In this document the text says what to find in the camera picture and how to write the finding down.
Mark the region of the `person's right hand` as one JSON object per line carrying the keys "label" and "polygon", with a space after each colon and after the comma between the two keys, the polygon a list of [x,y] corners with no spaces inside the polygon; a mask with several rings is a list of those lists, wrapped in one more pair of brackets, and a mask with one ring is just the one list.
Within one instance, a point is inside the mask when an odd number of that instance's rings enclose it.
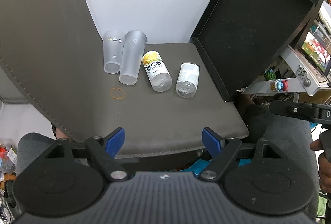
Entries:
{"label": "person's right hand", "polygon": [[[313,151],[323,150],[320,139],[313,141],[310,144],[310,149]],[[325,153],[321,153],[318,158],[319,164],[319,177],[320,177],[320,188],[324,193],[330,193],[331,191],[331,173],[330,173],[330,162],[325,157]]]}

